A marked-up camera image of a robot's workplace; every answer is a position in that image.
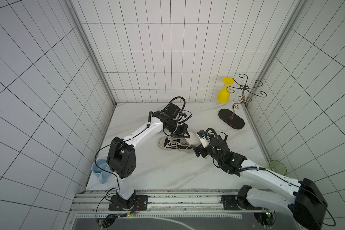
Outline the black white sneaker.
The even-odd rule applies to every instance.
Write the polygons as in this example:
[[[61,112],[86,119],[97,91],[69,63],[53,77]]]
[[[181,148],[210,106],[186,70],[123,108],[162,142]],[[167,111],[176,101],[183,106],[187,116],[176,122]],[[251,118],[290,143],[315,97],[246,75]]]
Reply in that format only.
[[[158,146],[163,150],[178,150],[192,153],[192,146],[184,138],[162,137],[159,139]]]

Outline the white insole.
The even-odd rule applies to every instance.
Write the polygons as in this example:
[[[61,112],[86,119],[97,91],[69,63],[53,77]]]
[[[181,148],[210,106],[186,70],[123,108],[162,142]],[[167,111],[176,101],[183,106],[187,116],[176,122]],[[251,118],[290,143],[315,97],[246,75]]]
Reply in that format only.
[[[199,137],[197,136],[196,133],[194,132],[188,132],[190,138],[187,138],[186,141],[189,145],[191,146],[195,146],[195,147],[198,147],[200,144],[201,144],[201,141],[199,139]]]

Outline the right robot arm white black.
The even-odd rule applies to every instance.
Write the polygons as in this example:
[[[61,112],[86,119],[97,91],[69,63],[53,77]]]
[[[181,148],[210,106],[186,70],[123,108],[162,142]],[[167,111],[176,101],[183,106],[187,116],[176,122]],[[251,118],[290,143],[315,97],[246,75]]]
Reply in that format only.
[[[215,133],[200,131],[188,140],[197,157],[211,157],[230,175],[260,183],[268,191],[244,185],[234,199],[241,210],[264,208],[287,214],[308,230],[320,230],[328,204],[315,182],[298,181],[261,167],[247,157],[231,151],[226,140]]]

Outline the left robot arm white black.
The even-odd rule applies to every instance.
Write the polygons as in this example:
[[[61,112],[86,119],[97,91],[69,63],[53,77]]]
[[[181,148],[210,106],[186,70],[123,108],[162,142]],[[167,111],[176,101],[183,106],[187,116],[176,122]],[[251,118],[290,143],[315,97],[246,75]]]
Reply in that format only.
[[[184,110],[183,105],[169,102],[168,105],[156,112],[149,112],[148,121],[137,131],[119,138],[115,137],[110,144],[106,162],[110,170],[117,175],[117,197],[122,201],[130,201],[135,195],[132,182],[128,179],[137,166],[136,150],[147,140],[160,132],[168,131],[170,134],[162,138],[162,147],[167,150],[191,151],[192,147],[187,142],[190,138],[186,121],[192,113]]]

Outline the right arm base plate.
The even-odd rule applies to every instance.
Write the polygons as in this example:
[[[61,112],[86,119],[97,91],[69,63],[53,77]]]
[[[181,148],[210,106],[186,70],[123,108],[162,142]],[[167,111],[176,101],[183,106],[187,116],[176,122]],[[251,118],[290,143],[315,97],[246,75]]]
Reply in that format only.
[[[241,211],[241,210],[260,211],[260,210],[263,210],[262,207],[254,207],[246,199],[237,198],[236,195],[222,195],[221,196],[221,202],[223,204],[224,210],[231,210],[231,211]]]

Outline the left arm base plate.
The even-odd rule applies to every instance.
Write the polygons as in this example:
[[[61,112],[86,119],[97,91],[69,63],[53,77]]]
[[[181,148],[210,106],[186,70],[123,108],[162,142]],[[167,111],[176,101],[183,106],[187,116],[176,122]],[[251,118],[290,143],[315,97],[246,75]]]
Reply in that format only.
[[[111,196],[109,211],[145,211],[148,204],[147,195],[132,195],[128,200],[119,195]]]

